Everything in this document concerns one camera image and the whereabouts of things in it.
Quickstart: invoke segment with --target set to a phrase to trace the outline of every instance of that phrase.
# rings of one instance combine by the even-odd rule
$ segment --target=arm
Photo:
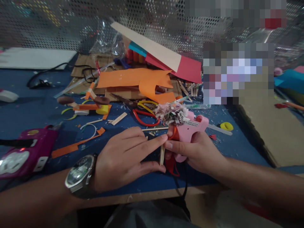
[[[165,148],[188,157],[194,169],[206,173],[263,206],[276,216],[304,217],[304,178],[273,168],[225,158],[208,135],[196,133],[192,143],[167,141]],[[172,152],[166,153],[166,159]]]
[[[150,172],[166,172],[155,161],[141,162],[164,144],[167,135],[147,140],[139,127],[112,137],[97,158],[89,187],[101,193],[122,187]],[[84,200],[65,187],[69,170],[0,193],[0,227],[43,227],[62,219]]]

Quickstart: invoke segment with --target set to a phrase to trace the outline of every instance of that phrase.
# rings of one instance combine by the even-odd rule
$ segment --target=scissors
[[[151,109],[149,109],[147,106],[145,106],[144,104],[154,104],[154,105],[158,105],[156,102],[154,101],[139,101],[139,102],[134,102],[134,101],[131,101],[127,98],[124,98],[122,96],[119,96],[119,95],[116,95],[116,94],[113,94],[111,93],[114,97],[116,97],[118,100],[122,101],[123,103],[125,103],[129,108],[132,109],[134,115],[135,115],[135,118],[138,120],[138,122],[146,127],[155,127],[159,124],[160,120],[159,118],[157,118],[153,111]],[[144,111],[140,111],[137,109],[138,106],[141,106],[143,107],[145,110],[147,110],[148,112],[144,112]],[[139,117],[138,117],[138,113],[139,114],[143,114],[143,115],[146,115],[146,116],[151,116],[153,118],[155,118],[157,121],[156,123],[154,124],[147,124],[147,123],[144,123]]]

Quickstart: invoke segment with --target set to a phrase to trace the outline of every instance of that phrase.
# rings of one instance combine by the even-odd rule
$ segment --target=pink device
[[[179,134],[180,141],[190,143],[192,135],[194,133],[198,131],[204,132],[206,130],[209,124],[209,119],[202,115],[198,115],[194,119],[194,113],[191,111],[188,111],[187,118],[190,119],[190,121],[184,123],[181,126],[177,126],[176,128]],[[177,162],[184,162],[187,159],[186,156],[182,156],[180,154],[175,154],[174,156]]]
[[[18,139],[33,139],[28,148],[10,149],[0,159],[0,180],[25,176],[44,168],[53,144],[58,136],[56,130],[30,129],[21,133]]]

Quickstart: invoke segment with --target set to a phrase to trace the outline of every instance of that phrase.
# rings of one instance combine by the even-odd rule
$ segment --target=yellow scissors handle
[[[150,112],[154,115],[154,112],[151,109],[149,109],[147,106],[145,106],[144,104],[154,104],[154,105],[158,105],[158,104],[154,101],[139,101],[137,103],[138,106],[143,107],[145,110],[147,110],[148,112]]]

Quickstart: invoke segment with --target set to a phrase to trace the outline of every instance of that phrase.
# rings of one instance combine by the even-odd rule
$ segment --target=red scissors handle
[[[153,115],[152,113],[140,111],[140,110],[138,110],[138,109],[133,109],[133,113],[134,113],[134,115],[135,115],[135,118],[138,120],[138,122],[139,122],[140,124],[146,126],[146,127],[155,127],[155,126],[157,126],[157,125],[159,124],[159,121],[160,121],[159,118],[156,118],[156,116]],[[138,117],[137,113],[143,114],[143,115],[146,115],[146,116],[151,116],[151,117],[155,118],[155,119],[157,120],[157,122],[154,123],[154,124],[147,124],[147,123],[144,123],[144,122]]]

